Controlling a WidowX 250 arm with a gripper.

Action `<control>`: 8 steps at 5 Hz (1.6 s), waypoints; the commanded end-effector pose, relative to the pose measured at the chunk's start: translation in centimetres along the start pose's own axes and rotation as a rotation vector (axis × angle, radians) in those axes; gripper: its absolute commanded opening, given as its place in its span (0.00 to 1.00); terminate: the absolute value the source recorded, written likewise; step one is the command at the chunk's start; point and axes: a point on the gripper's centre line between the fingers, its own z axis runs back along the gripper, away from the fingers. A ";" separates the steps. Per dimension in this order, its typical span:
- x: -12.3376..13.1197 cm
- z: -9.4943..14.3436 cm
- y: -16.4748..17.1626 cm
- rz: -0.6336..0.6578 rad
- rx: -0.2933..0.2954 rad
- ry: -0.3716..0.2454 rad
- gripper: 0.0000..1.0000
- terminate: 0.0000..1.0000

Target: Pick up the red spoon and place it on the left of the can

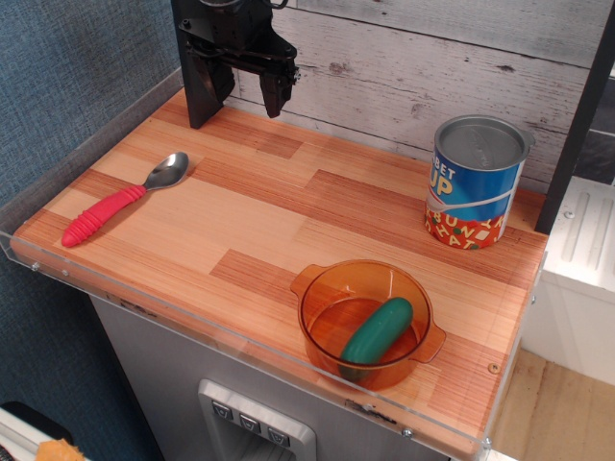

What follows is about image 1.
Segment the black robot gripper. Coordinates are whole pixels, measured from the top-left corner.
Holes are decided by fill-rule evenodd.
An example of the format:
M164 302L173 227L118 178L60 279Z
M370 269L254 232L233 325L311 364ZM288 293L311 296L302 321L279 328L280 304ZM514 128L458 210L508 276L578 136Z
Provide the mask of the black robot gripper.
M273 13L286 1L201 1L179 20L198 84L198 105L222 107L234 89L232 68L259 75L267 115L276 118L300 73L297 49L273 29Z

